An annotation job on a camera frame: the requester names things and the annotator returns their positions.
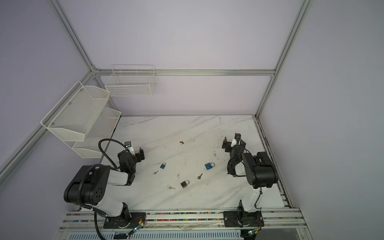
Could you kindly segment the large blue padlock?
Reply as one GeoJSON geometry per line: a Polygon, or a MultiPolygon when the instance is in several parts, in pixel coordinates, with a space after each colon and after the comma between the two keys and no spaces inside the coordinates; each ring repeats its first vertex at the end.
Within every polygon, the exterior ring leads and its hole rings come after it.
{"type": "Polygon", "coordinates": [[[215,163],[207,163],[207,164],[205,164],[205,168],[206,168],[207,171],[212,169],[212,168],[214,168],[214,167],[215,167],[215,163]]]}

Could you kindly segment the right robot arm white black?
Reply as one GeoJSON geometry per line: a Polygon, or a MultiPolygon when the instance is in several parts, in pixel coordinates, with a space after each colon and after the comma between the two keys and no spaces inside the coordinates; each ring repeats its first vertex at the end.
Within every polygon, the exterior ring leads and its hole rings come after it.
{"type": "Polygon", "coordinates": [[[253,155],[246,149],[241,134],[236,133],[231,141],[223,140],[222,149],[230,154],[227,172],[234,178],[245,177],[251,187],[251,195],[239,201],[235,211],[225,211],[225,227],[264,226],[262,207],[264,194],[279,181],[275,165],[266,152],[253,155]]]}

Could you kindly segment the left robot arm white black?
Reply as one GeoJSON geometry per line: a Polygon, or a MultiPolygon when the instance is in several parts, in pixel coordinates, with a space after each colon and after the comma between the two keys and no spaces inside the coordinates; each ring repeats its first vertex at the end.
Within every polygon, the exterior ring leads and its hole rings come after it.
{"type": "Polygon", "coordinates": [[[105,218],[104,229],[140,229],[145,213],[131,213],[128,204],[107,193],[108,186],[132,185],[136,165],[145,159],[144,150],[134,153],[128,148],[118,153],[120,168],[95,164],[82,166],[64,192],[64,200],[81,208],[92,210],[105,218]]]}

